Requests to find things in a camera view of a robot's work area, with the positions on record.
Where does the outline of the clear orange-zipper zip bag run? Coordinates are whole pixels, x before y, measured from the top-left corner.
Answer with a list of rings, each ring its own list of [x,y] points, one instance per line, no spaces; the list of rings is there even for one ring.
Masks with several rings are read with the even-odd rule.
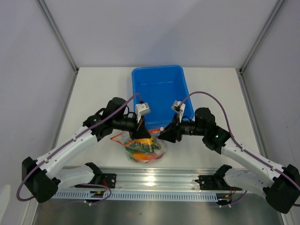
[[[160,131],[164,128],[150,130],[151,138],[132,139],[129,132],[124,131],[110,138],[123,146],[127,156],[136,163],[151,163],[160,160],[167,152],[167,146],[164,141],[158,139]]]

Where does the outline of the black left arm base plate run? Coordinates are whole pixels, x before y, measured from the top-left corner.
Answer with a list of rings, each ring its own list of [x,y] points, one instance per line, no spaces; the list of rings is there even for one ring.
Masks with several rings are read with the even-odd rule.
[[[115,173],[103,173],[100,184],[110,189],[114,189],[117,181],[117,174]]]

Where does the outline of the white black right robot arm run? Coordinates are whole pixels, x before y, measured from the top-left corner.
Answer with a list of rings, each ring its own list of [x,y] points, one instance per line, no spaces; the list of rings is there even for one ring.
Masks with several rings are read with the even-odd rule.
[[[160,132],[159,139],[175,143],[183,135],[201,136],[202,142],[219,155],[228,157],[248,169],[242,172],[223,165],[215,173],[219,189],[238,187],[263,197],[280,213],[288,213],[300,196],[300,173],[293,166],[283,166],[242,147],[230,132],[219,127],[209,108],[198,108],[195,120],[181,121],[175,114],[171,123]]]

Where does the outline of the dark green toy cucumber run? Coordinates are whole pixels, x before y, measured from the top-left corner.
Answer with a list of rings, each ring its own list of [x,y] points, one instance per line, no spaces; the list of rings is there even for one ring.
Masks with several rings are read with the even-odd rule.
[[[125,146],[125,149],[130,153],[154,153],[156,150],[161,150],[160,144],[144,145],[137,142],[133,142],[130,145]]]

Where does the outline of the yellow orange toy mango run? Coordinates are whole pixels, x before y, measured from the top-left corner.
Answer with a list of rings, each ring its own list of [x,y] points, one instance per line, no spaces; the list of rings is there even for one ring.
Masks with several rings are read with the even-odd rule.
[[[154,137],[152,136],[151,138],[136,139],[135,142],[144,145],[153,145]]]

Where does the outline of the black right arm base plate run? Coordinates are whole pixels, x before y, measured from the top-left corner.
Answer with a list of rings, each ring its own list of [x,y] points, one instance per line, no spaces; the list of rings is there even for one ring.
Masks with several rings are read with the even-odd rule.
[[[233,187],[229,186],[224,178],[215,175],[199,175],[195,180],[199,184],[201,190],[221,190],[230,191],[234,190]]]

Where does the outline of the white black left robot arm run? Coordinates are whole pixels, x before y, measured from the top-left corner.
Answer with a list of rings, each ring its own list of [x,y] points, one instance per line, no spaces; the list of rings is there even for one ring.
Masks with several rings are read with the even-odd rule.
[[[150,138],[144,118],[150,113],[149,105],[140,101],[135,106],[133,116],[129,117],[124,113],[128,103],[120,97],[114,97],[106,107],[89,116],[62,145],[37,159],[25,158],[22,161],[22,182],[17,189],[17,199],[21,202],[25,200],[20,196],[23,186],[32,195],[29,199],[36,199],[38,203],[44,203],[57,191],[72,186],[102,188],[102,172],[94,163],[85,163],[70,170],[65,170],[64,166],[85,149],[110,135],[113,130],[126,131],[131,139]]]

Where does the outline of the red orange toy mango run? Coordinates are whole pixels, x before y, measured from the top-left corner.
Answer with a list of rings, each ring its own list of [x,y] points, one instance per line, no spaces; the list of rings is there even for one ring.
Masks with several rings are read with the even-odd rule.
[[[140,153],[140,152],[135,152],[133,153],[132,157],[135,161],[137,162],[147,162],[147,161],[151,161],[153,158],[153,154],[149,154],[149,153]]]

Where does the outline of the red toy chili pepper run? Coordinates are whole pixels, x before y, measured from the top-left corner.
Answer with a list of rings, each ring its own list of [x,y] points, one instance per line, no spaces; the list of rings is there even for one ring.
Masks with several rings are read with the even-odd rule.
[[[150,161],[154,161],[154,160],[159,160],[161,159],[163,156],[165,155],[165,152],[162,152],[162,153],[152,153],[150,154]]]

